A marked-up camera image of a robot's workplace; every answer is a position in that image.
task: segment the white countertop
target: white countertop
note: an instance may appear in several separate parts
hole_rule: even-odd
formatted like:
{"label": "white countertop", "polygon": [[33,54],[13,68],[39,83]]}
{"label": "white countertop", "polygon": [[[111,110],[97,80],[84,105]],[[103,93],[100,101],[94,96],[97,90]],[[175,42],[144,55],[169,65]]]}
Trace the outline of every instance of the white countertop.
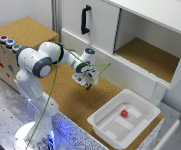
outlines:
{"label": "white countertop", "polygon": [[181,0],[105,0],[181,34]]}

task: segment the cork board surface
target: cork board surface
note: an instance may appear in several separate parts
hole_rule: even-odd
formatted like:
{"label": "cork board surface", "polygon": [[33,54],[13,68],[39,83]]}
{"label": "cork board surface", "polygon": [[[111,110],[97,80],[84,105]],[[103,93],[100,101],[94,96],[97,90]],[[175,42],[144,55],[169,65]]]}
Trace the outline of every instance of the cork board surface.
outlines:
{"label": "cork board surface", "polygon": [[58,34],[30,17],[0,27],[0,36],[7,35],[16,44],[34,47]]}
{"label": "cork board surface", "polygon": [[[56,66],[53,66],[51,73],[46,78],[40,79],[46,93],[50,93],[55,68]],[[74,70],[69,65],[63,64],[59,66],[52,98],[57,101],[59,110],[62,113],[112,150],[111,146],[94,133],[93,127],[87,122],[87,118],[120,93],[121,89],[100,77],[96,86],[92,86],[89,91],[83,90],[72,79],[73,73]],[[162,119],[163,115],[159,115],[127,150],[135,150]]]}
{"label": "cork board surface", "polygon": [[156,76],[171,82],[179,58],[173,56],[139,38],[132,41],[115,51],[118,55],[141,66]]}

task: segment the white robotic arm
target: white robotic arm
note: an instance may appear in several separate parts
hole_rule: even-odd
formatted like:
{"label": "white robotic arm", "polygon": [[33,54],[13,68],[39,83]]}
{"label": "white robotic arm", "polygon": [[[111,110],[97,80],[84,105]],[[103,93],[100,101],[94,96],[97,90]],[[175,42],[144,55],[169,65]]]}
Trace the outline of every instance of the white robotic arm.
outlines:
{"label": "white robotic arm", "polygon": [[44,142],[44,149],[47,146],[48,149],[55,149],[55,144],[49,145],[45,141],[51,135],[53,130],[52,116],[58,113],[59,106],[54,99],[50,98],[43,118],[41,118],[49,96],[44,92],[38,78],[46,77],[51,71],[52,64],[58,62],[60,65],[66,62],[76,71],[72,78],[82,87],[90,89],[91,85],[98,83],[99,72],[94,66],[89,65],[95,63],[95,52],[87,48],[79,56],[75,51],[69,52],[61,45],[44,42],[38,51],[26,46],[19,48],[16,52],[16,59],[18,66],[20,66],[20,71],[16,75],[16,83],[38,110],[35,113],[35,124],[27,133],[24,141],[27,144],[33,137],[29,145],[31,150],[41,150],[42,146],[39,145],[42,145],[42,142]]}

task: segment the cabinet door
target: cabinet door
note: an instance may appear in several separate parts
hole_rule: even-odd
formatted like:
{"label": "cabinet door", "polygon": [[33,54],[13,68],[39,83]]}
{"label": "cabinet door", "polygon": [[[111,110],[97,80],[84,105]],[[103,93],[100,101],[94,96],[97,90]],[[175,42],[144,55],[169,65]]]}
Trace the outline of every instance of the cabinet door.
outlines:
{"label": "cabinet door", "polygon": [[[86,5],[86,28],[89,33],[81,33],[81,15]],[[102,0],[64,0],[63,29],[81,40],[112,54],[119,18],[119,8]]]}

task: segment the brown cardboard box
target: brown cardboard box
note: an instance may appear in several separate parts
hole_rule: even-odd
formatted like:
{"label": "brown cardboard box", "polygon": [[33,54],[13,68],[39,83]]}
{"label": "brown cardboard box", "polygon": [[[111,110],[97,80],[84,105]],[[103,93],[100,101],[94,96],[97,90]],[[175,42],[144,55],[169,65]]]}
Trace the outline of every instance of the brown cardboard box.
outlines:
{"label": "brown cardboard box", "polygon": [[[59,42],[59,35],[56,32],[29,17],[0,27],[0,36],[2,35],[15,40],[16,44],[29,46],[35,50],[38,50],[40,44],[45,41]],[[14,79],[20,68],[17,66],[15,56],[11,49],[0,44],[0,78],[18,91]]]}

